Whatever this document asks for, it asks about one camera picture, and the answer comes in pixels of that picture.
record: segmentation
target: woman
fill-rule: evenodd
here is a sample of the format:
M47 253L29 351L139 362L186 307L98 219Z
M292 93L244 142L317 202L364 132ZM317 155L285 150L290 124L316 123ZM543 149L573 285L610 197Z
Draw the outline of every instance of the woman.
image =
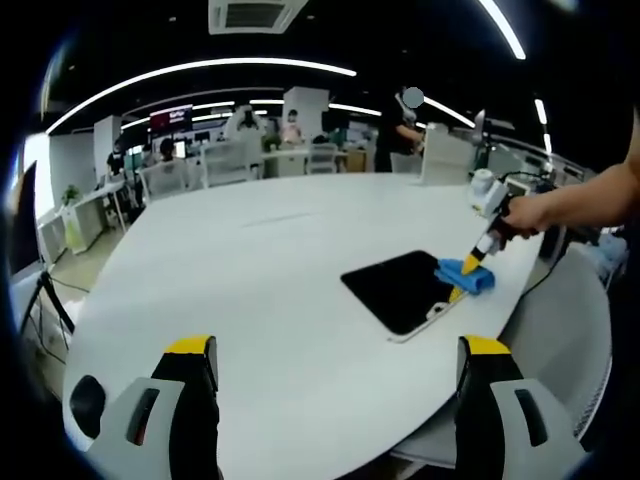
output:
M423 141L423 134L415 130L416 114L396 93L382 110L382 121L376 143L374 158L376 172L391 172L391 154L411 155L417 152Z

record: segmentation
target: white round table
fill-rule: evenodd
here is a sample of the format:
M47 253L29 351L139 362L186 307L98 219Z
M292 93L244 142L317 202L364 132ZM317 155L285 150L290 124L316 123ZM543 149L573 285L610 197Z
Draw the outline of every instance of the white round table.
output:
M464 257L486 228L464 188L381 174L308 176L152 204L88 295L64 378L63 412L86 374L113 401L165 348L218 343L225 479L328 480L392 448L454 393L458 337L497 337L540 248L516 239L486 266L496 286L465 297L404 344L340 276L412 250Z

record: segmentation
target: computer screen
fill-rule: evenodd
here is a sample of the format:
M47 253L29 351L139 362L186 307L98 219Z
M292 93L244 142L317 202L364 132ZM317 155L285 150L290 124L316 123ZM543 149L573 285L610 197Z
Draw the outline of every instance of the computer screen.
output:
M196 133L195 141L196 142L210 142L211 141L211 134L209 132Z
M11 235L9 238L9 263L11 274L15 274L40 259L38 232L35 215L36 164L34 162L24 173L15 188L17 206L14 215L9 216Z

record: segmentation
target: floor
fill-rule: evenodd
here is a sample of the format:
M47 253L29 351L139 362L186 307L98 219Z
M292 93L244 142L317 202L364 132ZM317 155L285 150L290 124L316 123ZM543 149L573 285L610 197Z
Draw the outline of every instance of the floor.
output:
M67 250L51 270L50 273L54 279L56 294L74 323L78 323L80 310L87 295L83 290L91 290L93 288L98 274L122 236L122 231L119 229L107 230L98 237L87 252L74 255ZM64 282L70 286L65 286L59 282ZM42 326L40 326L40 302L44 307ZM38 326L39 331L42 332L42 342L48 348L48 354L42 351L33 322L29 322L26 326L24 336L27 339L26 348L29 354L35 357L39 367L39 369L34 369L33 375L44 382L56 397L61 398L62 379L64 376L64 364L62 362L66 360L67 345L71 344L73 339L68 333L63 337L58 317L52 313L54 311L46 293L42 293L40 300L36 302L32 319Z

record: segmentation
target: curved light strip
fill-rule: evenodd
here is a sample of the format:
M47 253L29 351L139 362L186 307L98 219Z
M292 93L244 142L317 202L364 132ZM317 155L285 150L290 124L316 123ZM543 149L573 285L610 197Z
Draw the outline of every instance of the curved light strip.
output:
M352 107L351 105L342 105L340 103L330 103L329 108L335 108L336 110L347 110L349 112L364 113L366 115L375 115L376 117L379 117L380 115L382 115L382 113L378 112L377 110L369 110L368 108Z
M538 118L540 119L540 123L542 125L546 125L547 124L547 112L544 109L544 103L542 102L542 100L539 99L535 99L534 103L536 105L536 110L538 110Z
M438 110L446 113L447 115L451 115L456 120L460 120L465 125L468 125L471 128L475 128L476 124L469 120L467 117L463 117L458 112L451 110L449 107L445 107L440 102L436 102L435 100L430 99L429 97L424 97L424 103L431 105L432 107L437 108Z
M284 105L284 100L251 100L251 105Z
M192 122L202 122L203 120L214 120L216 118L229 118L233 113L225 112L225 113L214 113L211 115L203 115L201 117L193 117L191 119Z
M553 150L551 148L551 135L545 133L542 138L544 139L544 149L547 151L547 153L553 153Z
M509 46L511 47L511 51L515 55L518 60L524 60L527 56L522 49L522 45L520 45L520 41L516 34L513 32L511 25L507 21L504 14L500 11L498 6L495 4L493 0L478 0L480 4L484 7L491 18L496 23L500 31L502 32L502 36L505 38Z
M141 118L140 120L136 120L135 122L127 123L126 125L122 125L120 130L126 130L129 127L133 127L135 125L140 125L141 123L148 122L151 117Z
M303 67L313 68L316 70L324 70L326 72L339 73L341 75L347 75L349 77L355 77L356 72L348 70L346 68L334 67L332 65L325 65L324 63L307 62L305 60L291 60L288 58L260 58L260 57L247 57L247 58L217 58L214 60L201 60L199 62L183 63L181 65L173 65L172 67L165 67L152 72L143 73L137 77L130 78L124 82L120 82L112 87L103 90L100 93L96 93L93 97L88 98L82 103L79 103L62 117L56 120L49 128L47 128L47 135L50 135L56 128L66 122L69 118L74 116L79 111L83 110L93 102L106 97L107 95L116 92L122 88L133 85L134 83L148 80L149 78L158 77L167 73L179 72L181 70L189 70L191 68L201 67L214 67L217 65L286 65L291 67Z
M203 110L205 108L217 108L217 107L231 107L235 105L236 102L233 100L229 102L216 102L216 103L203 103L202 105L194 105L191 107L191 110Z

